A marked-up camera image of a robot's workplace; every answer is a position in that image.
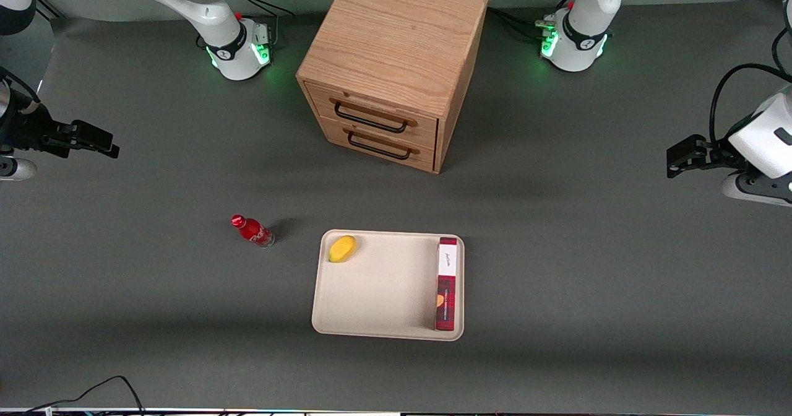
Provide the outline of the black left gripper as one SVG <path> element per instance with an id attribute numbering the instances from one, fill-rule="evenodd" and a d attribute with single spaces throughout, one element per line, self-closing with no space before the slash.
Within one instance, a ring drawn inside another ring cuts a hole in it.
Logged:
<path id="1" fill-rule="evenodd" d="M 693 134 L 677 143 L 677 149 L 666 150 L 666 177 L 673 179 L 683 171 L 715 170 L 747 170 L 749 163 L 727 141 L 708 142 L 704 135 Z"/>

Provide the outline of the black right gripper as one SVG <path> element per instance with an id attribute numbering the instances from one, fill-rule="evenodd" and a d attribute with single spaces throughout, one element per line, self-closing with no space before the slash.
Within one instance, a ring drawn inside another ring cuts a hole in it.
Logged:
<path id="1" fill-rule="evenodd" d="M 23 114 L 13 108 L 2 116 L 2 147 L 11 150 L 45 152 L 66 159 L 72 150 L 86 150 L 119 157 L 121 148 L 113 135 L 85 121 L 62 123 L 52 119 L 44 106 Z"/>

